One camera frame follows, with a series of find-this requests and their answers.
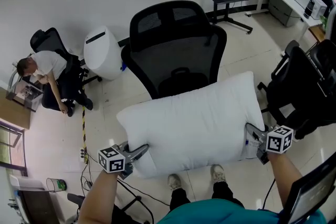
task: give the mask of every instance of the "power strip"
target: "power strip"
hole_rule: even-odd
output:
[[[83,163],[85,162],[85,159],[86,159],[85,155],[86,155],[86,152],[85,152],[84,148],[81,147],[79,149],[79,158],[80,158],[80,161],[83,162]]]

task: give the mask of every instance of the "hand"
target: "hand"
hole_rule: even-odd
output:
[[[43,76],[43,77],[40,78],[38,81],[39,81],[41,84],[47,84],[47,83],[49,83],[49,81],[48,81],[48,76],[47,76],[47,75]]]
[[[68,107],[64,103],[59,104],[59,109],[63,114],[68,113]]]

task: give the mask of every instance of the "trash can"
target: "trash can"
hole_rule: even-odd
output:
[[[48,191],[50,191],[51,193],[57,193],[67,189],[67,184],[63,179],[47,178],[46,185]]]

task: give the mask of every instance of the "white t-shirt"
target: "white t-shirt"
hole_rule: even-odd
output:
[[[54,51],[39,51],[31,55],[31,57],[37,65],[37,69],[34,72],[35,76],[47,75],[52,70],[55,80],[57,80],[67,66],[66,60]]]

